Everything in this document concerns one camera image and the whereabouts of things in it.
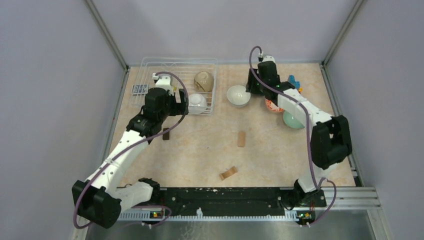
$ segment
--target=dish rack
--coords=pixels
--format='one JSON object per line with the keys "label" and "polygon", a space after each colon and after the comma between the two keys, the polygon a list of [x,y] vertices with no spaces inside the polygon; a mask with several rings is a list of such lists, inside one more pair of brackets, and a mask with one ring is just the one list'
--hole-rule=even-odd
{"label": "dish rack", "polygon": [[[196,93],[201,94],[206,98],[206,109],[196,106],[190,107],[198,108],[200,110],[199,112],[201,113],[196,113],[196,115],[212,114],[215,105],[215,92],[217,88],[218,60],[216,58],[171,58],[151,56],[143,58],[137,73],[135,84],[132,86],[132,94],[129,99],[129,103],[131,105],[140,108],[145,104],[146,93],[149,89],[155,87],[152,74],[161,71],[167,71],[177,75],[187,88],[188,95]],[[194,82],[195,75],[202,71],[209,72],[213,76],[212,92],[202,92],[196,88]],[[175,91],[176,100],[177,102],[180,102],[178,89],[182,89],[183,87],[176,79],[172,81],[172,84],[177,89],[177,91]]]}

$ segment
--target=wall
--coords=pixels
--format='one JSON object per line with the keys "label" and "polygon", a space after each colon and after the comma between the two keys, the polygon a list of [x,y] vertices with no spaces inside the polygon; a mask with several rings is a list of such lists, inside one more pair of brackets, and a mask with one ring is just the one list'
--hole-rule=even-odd
{"label": "wall", "polygon": [[68,239],[123,70],[82,0],[0,2],[1,239]]}
{"label": "wall", "polygon": [[94,0],[123,57],[248,61],[261,45],[280,62],[324,59],[355,0]]}
{"label": "wall", "polygon": [[329,72],[364,182],[375,186],[394,239],[422,239],[424,1],[373,0]]}

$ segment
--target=wooden table surface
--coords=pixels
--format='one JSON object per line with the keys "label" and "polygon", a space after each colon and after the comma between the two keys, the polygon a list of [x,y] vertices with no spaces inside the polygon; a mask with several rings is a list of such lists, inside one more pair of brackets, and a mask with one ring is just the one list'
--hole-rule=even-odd
{"label": "wooden table surface", "polygon": [[[188,115],[170,133],[170,140],[154,139],[132,163],[121,181],[131,184],[152,178],[161,187],[291,187],[309,171],[306,129],[286,126],[283,114],[269,111],[263,97],[252,96],[247,106],[235,108],[227,89],[245,85],[247,64],[219,65],[215,106],[211,116]],[[317,63],[278,64],[281,80],[294,75],[302,95],[323,111],[333,114]],[[132,67],[116,122],[111,150],[117,145],[129,120],[139,107],[130,104],[139,67]],[[168,117],[163,128],[180,116]],[[245,147],[237,147],[238,132],[246,132]],[[238,172],[225,180],[220,173],[235,166]],[[355,186],[347,159],[328,176],[337,186]]]}

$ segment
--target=metal frame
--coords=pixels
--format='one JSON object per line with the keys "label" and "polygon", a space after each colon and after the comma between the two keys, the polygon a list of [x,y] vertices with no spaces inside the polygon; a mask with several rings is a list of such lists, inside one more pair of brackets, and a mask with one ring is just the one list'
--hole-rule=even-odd
{"label": "metal frame", "polygon": [[[113,138],[113,133],[115,131],[116,126],[116,119],[119,114],[120,106],[124,97],[125,92],[125,86],[127,84],[128,76],[129,76],[129,66],[126,64],[120,50],[118,49],[118,46],[114,39],[112,38],[109,30],[107,29],[104,21],[102,20],[102,17],[99,14],[99,11],[97,10],[95,4],[92,0],[83,0],[87,8],[89,9],[90,13],[93,16],[94,21],[98,25],[101,33],[103,34],[107,44],[109,45],[111,51],[115,55],[116,59],[118,60],[119,64],[122,66],[123,69],[125,69],[125,73],[122,79],[122,86],[119,93],[119,98],[117,100],[115,111],[113,115],[113,120],[110,125],[110,131],[107,138],[107,142],[104,148],[103,152],[103,158],[106,157],[109,154],[109,150],[111,147],[111,142]],[[343,24],[338,36],[336,37],[334,43],[332,44],[331,48],[329,49],[328,53],[325,56],[325,59],[320,64],[320,69],[322,73],[322,77],[324,79],[324,83],[326,86],[326,90],[329,95],[329,99],[332,105],[332,108],[334,110],[334,113],[336,115],[341,114],[341,107],[339,104],[339,101],[337,99],[337,95],[334,92],[333,83],[329,76],[328,72],[328,64],[332,60],[334,54],[336,53],[337,49],[339,48],[340,44],[342,43],[344,37],[346,36],[347,32],[349,31],[353,21],[355,20],[359,10],[364,6],[364,3],[366,3],[367,0],[357,0],[352,11],[350,12],[348,18],[346,19],[345,23]],[[334,206],[331,208],[331,211],[337,211],[337,210],[367,210],[370,224],[372,226],[372,229],[374,231],[374,235],[377,240],[391,240],[393,239],[391,232],[389,230],[389,225],[387,224],[387,221],[385,219],[384,213],[382,211],[382,207],[379,201],[379,198],[377,196],[377,192],[374,187],[362,187],[361,182],[361,171],[359,170],[358,164],[356,162],[356,154],[355,151],[352,153],[352,155],[348,158],[352,174],[355,178],[356,187],[338,187],[337,188],[337,196],[336,201],[334,203]],[[324,187],[322,188],[324,191],[324,196],[326,201],[329,203],[333,199],[334,196],[334,190],[333,188]],[[325,207],[317,207],[317,210],[324,210]],[[293,209],[293,211],[305,211],[308,210],[304,207],[296,207]],[[187,219],[191,221],[204,221],[202,215],[194,216],[194,218]],[[182,218],[175,218],[174,221],[185,221],[185,219]],[[277,218],[275,219],[265,219],[269,221],[278,221]],[[88,228],[85,229],[74,229],[73,234],[71,236],[72,240],[84,240],[86,238],[86,234],[88,232]]]}

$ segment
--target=purple cable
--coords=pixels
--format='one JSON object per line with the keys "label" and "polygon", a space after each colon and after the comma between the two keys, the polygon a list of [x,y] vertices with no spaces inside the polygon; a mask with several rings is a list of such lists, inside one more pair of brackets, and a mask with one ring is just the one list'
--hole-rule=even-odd
{"label": "purple cable", "polygon": [[[172,214],[172,210],[171,210],[171,208],[169,208],[169,207],[167,207],[167,206],[161,206],[161,205],[146,205],[146,206],[133,206],[132,207],[132,209],[142,209],[142,208],[161,208],[161,209],[166,209],[166,210],[168,210],[169,211],[169,214],[168,215],[166,215],[166,217],[164,218],[164,219],[162,219],[162,220],[160,220],[159,222],[157,222],[157,223],[155,223],[155,224],[153,224],[151,227],[153,228],[153,227],[157,227],[157,226],[160,226],[160,225],[162,225],[162,224],[164,224],[164,222],[165,222],[165,220],[167,220],[170,216],[171,216],[171,214]],[[130,223],[127,223],[127,224],[125,224],[125,225],[123,225],[123,226],[121,226],[120,228],[118,228],[118,229],[116,229],[115,231],[113,231],[113,233],[111,233],[108,237],[106,237],[106,239],[105,240],[107,240],[107,239],[109,239],[110,237],[112,237],[116,232],[118,232],[118,231],[120,231],[120,230],[122,230],[122,229],[124,229],[124,228],[126,228],[126,227],[129,227],[129,226],[132,226],[132,225],[142,225],[143,224],[143,222],[138,222],[138,221],[136,221],[136,222],[130,222]]]}
{"label": "purple cable", "polygon": [[[279,95],[282,95],[283,97],[285,97],[285,98],[288,98],[288,99],[290,99],[290,100],[292,100],[293,102],[295,102],[295,103],[298,103],[298,101],[294,98],[294,97],[291,97],[291,96],[289,96],[289,95],[287,95],[287,94],[284,94],[283,92],[281,92],[281,91],[278,91],[278,90],[276,90],[276,89],[274,89],[274,88],[272,88],[272,87],[270,87],[270,86],[268,86],[268,85],[266,85],[257,75],[256,75],[256,72],[255,72],[255,70],[253,70],[253,66],[252,66],[252,54],[253,54],[253,51],[255,50],[255,49],[259,49],[259,51],[260,51],[260,53],[262,54],[263,52],[262,52],[262,48],[260,47],[260,46],[254,46],[253,48],[252,48],[252,50],[250,51],[250,54],[249,54],[249,66],[250,66],[250,71],[252,72],[252,74],[253,74],[253,76],[256,78],[256,80],[258,81],[258,82],[260,82],[260,84],[262,84],[265,88],[267,88],[267,89],[269,89],[269,90],[271,90],[272,92],[274,92],[274,93],[276,93],[276,94],[279,94]],[[310,135],[310,132],[311,132],[311,129],[310,129],[310,119],[309,119],[309,113],[308,113],[308,109],[301,103],[301,102],[299,102],[299,106],[303,109],[303,111],[305,112],[305,114],[306,114],[306,141],[307,141],[307,158],[309,159],[309,170],[310,170],[310,174],[311,174],[311,176],[312,176],[312,182],[313,182],[313,185],[315,186],[315,188],[318,190],[318,189],[320,189],[320,186],[318,186],[318,184],[317,184],[317,180],[315,179],[315,173],[314,173],[314,165],[313,165],[313,162],[312,162],[312,154],[311,154],[311,144],[310,144],[310,142],[311,142],[311,135]]]}
{"label": "purple cable", "polygon": [[[157,72],[156,73],[156,75],[160,75],[160,74],[167,74],[167,75],[171,75],[171,76],[173,76],[174,78],[176,78],[176,80],[181,84],[181,86],[182,86],[182,89],[184,90],[184,93],[185,93],[185,104],[186,104],[186,106],[185,106],[185,108],[188,108],[188,106],[189,106],[189,93],[187,92],[187,88],[186,88],[186,86],[184,85],[184,83],[183,83],[183,81],[181,81],[181,79],[177,76],[177,75],[175,75],[175,74],[173,74],[172,72],[167,72],[167,71],[160,71],[160,72]],[[115,161],[116,159],[118,159],[122,154],[124,154],[125,152],[127,152],[128,150],[130,150],[130,149],[132,149],[133,147],[135,147],[135,146],[137,146],[137,145],[139,145],[139,144],[142,144],[142,143],[144,143],[144,142],[146,142],[146,141],[150,141],[150,140],[152,140],[152,139],[154,139],[154,138],[157,138],[157,137],[159,137],[159,136],[162,136],[162,135],[164,135],[164,134],[166,134],[166,133],[168,133],[168,132],[170,132],[171,130],[173,130],[174,128],[176,128],[180,123],[181,123],[181,121],[183,121],[183,119],[186,117],[186,114],[185,114],[185,112],[182,114],[182,116],[181,116],[181,118],[178,120],[178,122],[176,122],[173,126],[171,126],[169,129],[167,129],[167,130],[165,130],[165,131],[163,131],[163,132],[160,132],[160,133],[158,133],[158,134],[156,134],[156,135],[153,135],[153,136],[150,136],[150,137],[147,137],[147,138],[144,138],[144,139],[142,139],[142,140],[140,140],[140,141],[137,141],[137,142],[135,142],[135,143],[133,143],[133,144],[131,144],[131,145],[129,145],[128,147],[126,147],[124,150],[122,150],[121,152],[119,152],[118,154],[116,154],[114,157],[112,157],[112,160],[111,161]],[[86,228],[86,227],[88,227],[88,226],[90,226],[91,224],[92,224],[92,222],[89,222],[89,223],[87,223],[87,224],[85,224],[85,225],[83,225],[83,226],[80,226],[80,225],[78,225],[78,222],[77,222],[77,215],[78,215],[78,208],[80,207],[80,204],[81,204],[81,200],[83,199],[83,196],[84,196],[84,194],[86,194],[86,192],[87,192],[87,190],[89,189],[89,187],[93,184],[93,182],[100,176],[100,174],[102,174],[108,167],[109,167],[109,165],[111,165],[110,163],[106,163],[94,176],[93,176],[93,178],[87,183],[87,185],[84,187],[84,189],[82,190],[82,192],[81,192],[81,194],[79,195],[79,197],[78,197],[78,199],[76,200],[76,203],[75,203],[75,209],[73,210],[73,225],[75,226],[75,228],[76,229],[83,229],[83,228]]]}
{"label": "purple cable", "polygon": [[[276,89],[273,89],[273,88],[271,88],[270,86],[268,86],[268,85],[266,85],[257,75],[256,75],[256,72],[253,70],[253,65],[252,65],[252,54],[253,54],[253,51],[255,50],[255,49],[259,49],[259,51],[260,51],[260,53],[262,54],[263,52],[262,52],[262,48],[260,47],[260,46],[254,46],[253,48],[252,48],[252,50],[250,51],[250,54],[249,54],[249,66],[250,66],[250,71],[252,72],[252,74],[253,74],[253,76],[256,78],[256,80],[260,83],[260,84],[262,84],[265,88],[267,88],[267,89],[269,89],[269,90],[271,90],[272,92],[274,92],[274,93],[276,93],[276,94],[279,94],[279,95],[282,95],[283,97],[285,97],[285,98],[288,98],[288,99],[290,99],[291,101],[293,101],[293,102],[295,102],[295,103],[298,103],[298,101],[294,98],[294,97],[291,97],[291,96],[289,96],[289,95],[287,95],[287,94],[284,94],[283,92],[281,92],[281,91],[278,91],[278,90],[276,90]],[[310,132],[311,132],[311,129],[310,129],[310,119],[309,119],[309,113],[308,113],[308,109],[301,103],[301,102],[299,102],[298,103],[299,104],[299,106],[303,109],[303,111],[305,112],[305,114],[306,114],[306,141],[307,141],[307,143],[306,143],[306,145],[307,145],[307,158],[308,158],[308,161],[309,161],[309,170],[310,170],[310,175],[312,176],[312,182],[313,182],[313,185],[315,186],[315,188],[317,189],[317,190],[319,190],[320,188],[321,188],[321,184],[323,183],[323,181],[324,180],[327,180],[327,182],[328,183],[331,183],[332,185],[333,185],[333,187],[334,187],[334,197],[333,197],[333,199],[332,199],[332,201],[331,201],[331,203],[330,203],[330,205],[328,205],[328,207],[327,207],[327,209],[313,222],[313,223],[311,223],[310,225],[313,225],[313,224],[315,224],[316,222],[318,222],[320,219],[322,219],[322,217],[325,215],[325,214],[327,214],[327,212],[330,210],[330,208],[334,205],[334,202],[336,201],[336,193],[337,193],[337,189],[336,189],[336,184],[333,182],[333,181],[331,181],[331,180],[328,180],[327,178],[325,178],[325,177],[322,177],[320,180],[319,180],[319,183],[317,184],[317,180],[315,179],[315,173],[314,173],[314,163],[312,162],[312,154],[311,154],[311,135],[310,135]]]}

